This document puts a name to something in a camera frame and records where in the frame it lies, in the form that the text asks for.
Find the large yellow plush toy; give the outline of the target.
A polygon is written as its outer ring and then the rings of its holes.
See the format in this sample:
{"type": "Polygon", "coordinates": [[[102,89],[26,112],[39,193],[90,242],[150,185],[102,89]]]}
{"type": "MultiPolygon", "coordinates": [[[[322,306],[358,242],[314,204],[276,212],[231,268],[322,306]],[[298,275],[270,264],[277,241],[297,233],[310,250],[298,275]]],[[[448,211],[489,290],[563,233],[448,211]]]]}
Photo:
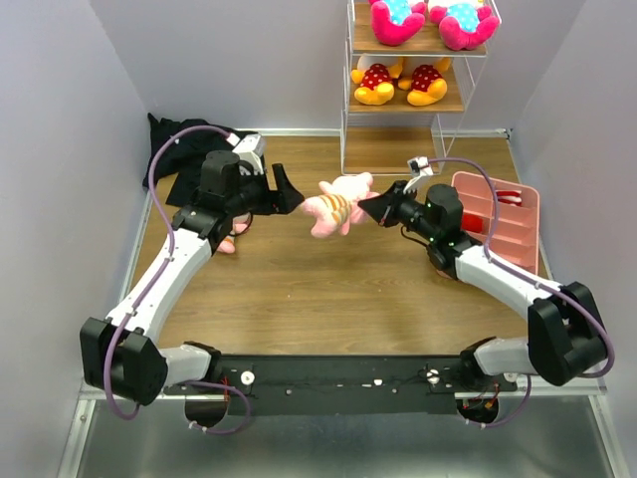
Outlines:
{"type": "Polygon", "coordinates": [[[407,103],[413,107],[426,107],[441,101],[448,85],[443,77],[451,67],[450,57],[406,57],[397,86],[407,93],[407,103]]]}

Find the pink pig plush striped shirt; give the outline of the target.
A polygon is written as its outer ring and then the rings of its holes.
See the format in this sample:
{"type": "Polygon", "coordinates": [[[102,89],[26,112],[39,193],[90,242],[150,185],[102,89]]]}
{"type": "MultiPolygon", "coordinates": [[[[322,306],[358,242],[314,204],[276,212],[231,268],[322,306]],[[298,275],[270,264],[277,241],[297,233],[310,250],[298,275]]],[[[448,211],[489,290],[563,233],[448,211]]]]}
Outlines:
{"type": "Polygon", "coordinates": [[[358,203],[378,196],[372,190],[373,181],[369,172],[342,175],[332,182],[321,181],[320,194],[307,198],[301,205],[302,211],[315,220],[312,236],[326,238],[336,232],[346,236],[352,225],[363,222],[366,214],[358,203]]]}

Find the white plush blue dress back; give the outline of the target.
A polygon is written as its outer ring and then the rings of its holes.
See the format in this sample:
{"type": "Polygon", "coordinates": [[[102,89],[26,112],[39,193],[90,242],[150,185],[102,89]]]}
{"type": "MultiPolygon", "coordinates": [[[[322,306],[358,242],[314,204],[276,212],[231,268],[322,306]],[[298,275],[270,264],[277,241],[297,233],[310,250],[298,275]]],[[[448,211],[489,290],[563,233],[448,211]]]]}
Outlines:
{"type": "Polygon", "coordinates": [[[476,50],[501,25],[500,18],[485,1],[428,1],[427,11],[442,42],[453,51],[476,50]]]}

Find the white plush blue dress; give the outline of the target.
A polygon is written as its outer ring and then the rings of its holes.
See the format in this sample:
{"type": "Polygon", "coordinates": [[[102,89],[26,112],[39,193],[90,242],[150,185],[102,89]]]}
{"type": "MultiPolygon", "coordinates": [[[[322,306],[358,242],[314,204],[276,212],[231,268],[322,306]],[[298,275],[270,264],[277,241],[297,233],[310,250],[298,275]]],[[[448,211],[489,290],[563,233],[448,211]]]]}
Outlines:
{"type": "Polygon", "coordinates": [[[427,11],[442,42],[453,51],[476,50],[501,25],[500,18],[485,1],[428,1],[427,11]]]}
{"type": "Polygon", "coordinates": [[[378,42],[396,47],[415,36],[425,25],[426,1],[370,1],[370,26],[378,42]]]}

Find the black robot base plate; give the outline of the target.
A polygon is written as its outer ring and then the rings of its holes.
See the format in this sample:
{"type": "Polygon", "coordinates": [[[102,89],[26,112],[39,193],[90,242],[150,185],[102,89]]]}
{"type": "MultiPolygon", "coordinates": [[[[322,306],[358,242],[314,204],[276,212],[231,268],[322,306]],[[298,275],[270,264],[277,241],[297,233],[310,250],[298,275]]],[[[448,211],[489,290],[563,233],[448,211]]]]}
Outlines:
{"type": "Polygon", "coordinates": [[[189,420],[211,426],[226,416],[453,414],[461,395],[485,398],[513,392],[501,375],[475,378],[454,355],[265,356],[223,355],[211,381],[242,397],[201,385],[177,384],[189,420]]]}

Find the small yellow plush toy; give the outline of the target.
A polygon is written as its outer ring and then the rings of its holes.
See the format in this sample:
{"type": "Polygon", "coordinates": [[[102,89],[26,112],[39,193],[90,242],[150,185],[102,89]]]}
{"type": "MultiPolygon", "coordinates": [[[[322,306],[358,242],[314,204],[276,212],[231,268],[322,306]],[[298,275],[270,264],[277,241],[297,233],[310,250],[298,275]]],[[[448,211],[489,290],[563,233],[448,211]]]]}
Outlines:
{"type": "Polygon", "coordinates": [[[394,81],[403,66],[403,57],[361,55],[350,74],[356,85],[354,98],[362,105],[385,105],[394,97],[394,81]]]}

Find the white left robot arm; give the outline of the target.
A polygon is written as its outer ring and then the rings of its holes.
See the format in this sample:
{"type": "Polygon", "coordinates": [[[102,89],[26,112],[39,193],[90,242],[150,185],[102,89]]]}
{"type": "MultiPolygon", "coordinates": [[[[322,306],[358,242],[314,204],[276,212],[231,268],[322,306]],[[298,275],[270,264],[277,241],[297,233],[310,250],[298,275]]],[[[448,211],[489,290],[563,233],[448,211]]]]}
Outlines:
{"type": "Polygon", "coordinates": [[[109,396],[151,404],[168,386],[188,382],[200,393],[221,378],[217,351],[189,343],[160,349],[156,342],[185,288],[245,215],[287,215],[304,201],[280,163],[266,174],[229,150],[204,160],[199,186],[174,216],[159,253],[130,293],[105,318],[80,330],[84,378],[109,396]]]}

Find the white plush blue dress front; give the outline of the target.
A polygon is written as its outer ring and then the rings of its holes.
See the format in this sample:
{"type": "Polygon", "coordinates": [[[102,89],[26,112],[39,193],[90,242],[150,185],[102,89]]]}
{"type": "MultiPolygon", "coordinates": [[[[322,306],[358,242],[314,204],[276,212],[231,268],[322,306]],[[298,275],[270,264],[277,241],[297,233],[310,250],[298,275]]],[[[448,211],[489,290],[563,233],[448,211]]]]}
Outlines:
{"type": "Polygon", "coordinates": [[[426,1],[370,1],[370,26],[378,42],[396,47],[415,36],[425,25],[426,1]]]}

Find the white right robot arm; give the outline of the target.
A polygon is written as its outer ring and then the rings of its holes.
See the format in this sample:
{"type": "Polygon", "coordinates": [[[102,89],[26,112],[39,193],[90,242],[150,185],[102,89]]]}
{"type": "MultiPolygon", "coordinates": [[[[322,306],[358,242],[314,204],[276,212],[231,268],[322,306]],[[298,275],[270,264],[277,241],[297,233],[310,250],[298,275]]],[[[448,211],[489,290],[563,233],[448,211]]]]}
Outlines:
{"type": "Polygon", "coordinates": [[[358,206],[382,227],[400,225],[422,237],[439,272],[488,293],[526,320],[522,338],[487,338],[461,352],[458,378],[466,388],[481,389],[504,373],[538,375],[562,386],[612,363],[590,290],[546,280],[486,249],[463,229],[463,204],[454,187],[435,184],[419,202],[401,180],[358,206]]]}

